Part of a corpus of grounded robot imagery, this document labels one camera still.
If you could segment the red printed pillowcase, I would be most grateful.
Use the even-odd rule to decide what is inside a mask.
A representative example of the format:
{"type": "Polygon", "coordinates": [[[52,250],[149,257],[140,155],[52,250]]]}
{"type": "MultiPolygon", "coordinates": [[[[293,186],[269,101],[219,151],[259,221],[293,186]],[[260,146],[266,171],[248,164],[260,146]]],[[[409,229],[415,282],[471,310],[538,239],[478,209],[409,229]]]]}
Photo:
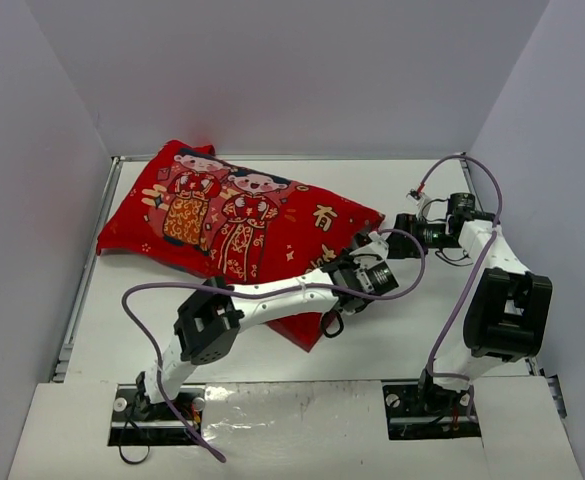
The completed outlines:
{"type": "Polygon", "coordinates": [[[336,259],[381,212],[332,191],[230,164],[211,145],[168,141],[97,238],[201,278],[258,284],[336,259]]]}

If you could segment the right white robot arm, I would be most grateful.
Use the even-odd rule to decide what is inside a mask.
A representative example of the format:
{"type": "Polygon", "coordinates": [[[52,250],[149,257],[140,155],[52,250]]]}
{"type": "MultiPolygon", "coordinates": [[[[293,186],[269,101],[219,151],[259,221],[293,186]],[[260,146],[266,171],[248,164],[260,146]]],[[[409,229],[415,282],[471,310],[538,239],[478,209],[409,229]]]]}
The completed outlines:
{"type": "Polygon", "coordinates": [[[444,199],[446,213],[439,220],[427,217],[434,199],[419,191],[410,195],[417,210],[397,215],[395,226],[419,243],[393,237],[392,254],[407,259],[460,249],[472,267],[415,389],[418,406],[437,413],[489,371],[538,354],[553,285],[517,258],[498,216],[478,210],[474,195],[454,193],[444,199]]]}

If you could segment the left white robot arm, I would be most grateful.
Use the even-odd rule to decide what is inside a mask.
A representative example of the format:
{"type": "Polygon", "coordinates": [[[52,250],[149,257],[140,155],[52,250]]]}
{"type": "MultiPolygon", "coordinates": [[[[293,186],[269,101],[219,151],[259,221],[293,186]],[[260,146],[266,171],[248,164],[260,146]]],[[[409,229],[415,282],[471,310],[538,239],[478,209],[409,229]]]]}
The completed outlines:
{"type": "Polygon", "coordinates": [[[385,259],[346,255],[300,276],[254,285],[206,280],[177,309],[162,360],[138,377],[137,406],[151,418],[167,415],[196,368],[228,355],[236,337],[270,321],[302,314],[355,314],[398,288],[385,259]]]}

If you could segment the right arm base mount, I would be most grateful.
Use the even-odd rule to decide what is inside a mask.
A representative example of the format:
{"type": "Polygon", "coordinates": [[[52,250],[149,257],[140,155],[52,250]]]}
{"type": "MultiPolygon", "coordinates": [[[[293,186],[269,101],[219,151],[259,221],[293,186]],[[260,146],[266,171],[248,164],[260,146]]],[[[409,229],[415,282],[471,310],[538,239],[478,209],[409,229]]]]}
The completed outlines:
{"type": "Polygon", "coordinates": [[[416,381],[383,383],[388,438],[391,441],[480,438],[481,427],[469,395],[434,388],[425,394],[416,381]]]}

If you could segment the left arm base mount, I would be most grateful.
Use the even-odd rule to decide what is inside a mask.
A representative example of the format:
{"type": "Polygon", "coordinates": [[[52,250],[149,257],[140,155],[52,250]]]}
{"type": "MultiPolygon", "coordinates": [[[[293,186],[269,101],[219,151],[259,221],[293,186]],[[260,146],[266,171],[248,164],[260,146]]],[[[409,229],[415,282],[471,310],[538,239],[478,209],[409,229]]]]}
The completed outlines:
{"type": "MultiPolygon", "coordinates": [[[[188,423],[201,433],[204,389],[185,385],[173,401],[176,409],[188,423]]],[[[121,385],[113,402],[108,445],[116,446],[189,446],[195,442],[183,423],[165,404],[141,408],[136,387],[121,385]]]]}

